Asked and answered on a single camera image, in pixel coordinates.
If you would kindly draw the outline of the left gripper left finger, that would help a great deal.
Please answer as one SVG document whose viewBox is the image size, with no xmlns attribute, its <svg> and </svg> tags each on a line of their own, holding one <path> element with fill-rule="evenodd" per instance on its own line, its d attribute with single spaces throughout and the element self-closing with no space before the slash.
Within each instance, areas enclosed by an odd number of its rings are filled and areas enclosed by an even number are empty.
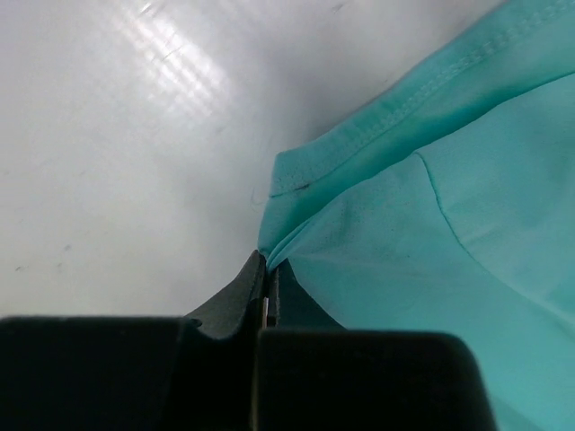
<svg viewBox="0 0 575 431">
<path fill-rule="evenodd" d="M 4 430 L 246 430 L 265 260 L 182 316 L 1 321 Z"/>
</svg>

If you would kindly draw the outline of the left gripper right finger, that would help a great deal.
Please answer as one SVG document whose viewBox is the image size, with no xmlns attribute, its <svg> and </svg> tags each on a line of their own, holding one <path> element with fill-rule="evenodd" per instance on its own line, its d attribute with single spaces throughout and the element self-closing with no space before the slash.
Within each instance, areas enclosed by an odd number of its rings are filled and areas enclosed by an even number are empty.
<svg viewBox="0 0 575 431">
<path fill-rule="evenodd" d="M 492 430 L 475 358 L 441 332 L 347 330 L 298 283 L 270 277 L 258 339 L 261 430 Z"/>
</svg>

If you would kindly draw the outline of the teal t shirt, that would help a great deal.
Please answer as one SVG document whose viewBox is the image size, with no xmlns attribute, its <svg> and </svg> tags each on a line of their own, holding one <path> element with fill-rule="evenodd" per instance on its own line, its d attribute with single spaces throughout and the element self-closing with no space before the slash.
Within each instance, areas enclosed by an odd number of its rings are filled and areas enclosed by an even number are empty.
<svg viewBox="0 0 575 431">
<path fill-rule="evenodd" d="M 458 336 L 501 429 L 573 429 L 573 2 L 506 2 L 279 154 L 258 247 L 347 328 Z"/>
</svg>

